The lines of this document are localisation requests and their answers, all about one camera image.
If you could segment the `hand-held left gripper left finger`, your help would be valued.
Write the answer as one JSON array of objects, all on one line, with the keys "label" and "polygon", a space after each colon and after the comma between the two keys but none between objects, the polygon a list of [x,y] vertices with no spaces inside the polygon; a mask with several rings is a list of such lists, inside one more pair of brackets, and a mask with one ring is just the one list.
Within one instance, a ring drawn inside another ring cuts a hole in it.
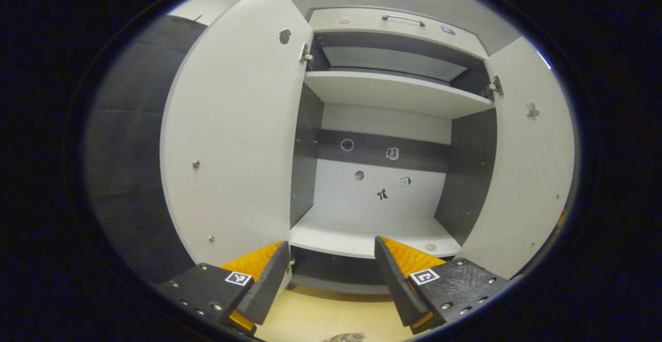
[{"label": "hand-held left gripper left finger", "polygon": [[253,336],[283,288],[290,262],[288,241],[277,241],[223,265],[198,263],[155,289],[210,326]]}]

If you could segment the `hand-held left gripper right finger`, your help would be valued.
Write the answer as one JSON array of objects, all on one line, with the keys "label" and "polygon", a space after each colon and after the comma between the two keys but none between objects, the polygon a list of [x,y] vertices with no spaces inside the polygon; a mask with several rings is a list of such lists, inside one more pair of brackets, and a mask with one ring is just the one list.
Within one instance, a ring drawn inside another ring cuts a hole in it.
[{"label": "hand-held left gripper right finger", "polygon": [[510,284],[468,259],[440,259],[385,236],[374,238],[374,259],[414,335],[456,323]]}]

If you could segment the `black backdrop cloth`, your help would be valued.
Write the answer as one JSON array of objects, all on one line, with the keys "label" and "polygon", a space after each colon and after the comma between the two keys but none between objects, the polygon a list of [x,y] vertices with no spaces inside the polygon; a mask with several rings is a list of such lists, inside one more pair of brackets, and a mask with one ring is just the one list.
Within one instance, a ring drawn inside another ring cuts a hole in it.
[{"label": "black backdrop cloth", "polygon": [[99,83],[85,131],[85,183],[95,217],[126,266],[152,284],[194,265],[168,211],[159,140],[175,75],[205,30],[165,15],[137,34]]}]

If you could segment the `white and grey cabinet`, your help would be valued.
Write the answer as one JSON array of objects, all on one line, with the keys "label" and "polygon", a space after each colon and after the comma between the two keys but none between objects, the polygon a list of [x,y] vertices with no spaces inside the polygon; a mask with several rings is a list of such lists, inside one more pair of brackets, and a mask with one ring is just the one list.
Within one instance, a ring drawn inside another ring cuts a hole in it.
[{"label": "white and grey cabinet", "polygon": [[315,62],[296,121],[289,288],[387,293],[375,236],[445,259],[482,210],[496,141],[488,54],[471,32],[404,10],[313,7],[305,20]]}]

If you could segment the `white cabinet door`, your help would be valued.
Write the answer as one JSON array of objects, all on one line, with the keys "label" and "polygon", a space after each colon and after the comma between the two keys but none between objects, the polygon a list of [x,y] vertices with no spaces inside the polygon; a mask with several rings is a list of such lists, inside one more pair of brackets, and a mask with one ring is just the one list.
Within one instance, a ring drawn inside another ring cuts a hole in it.
[{"label": "white cabinet door", "polygon": [[503,278],[543,247],[564,210],[575,169],[575,132],[558,79],[527,39],[487,58],[495,95],[496,153],[482,212],[458,252]]},{"label": "white cabinet door", "polygon": [[180,65],[159,165],[173,226],[194,263],[222,265],[289,238],[301,56],[312,36],[292,0],[239,0]]}]

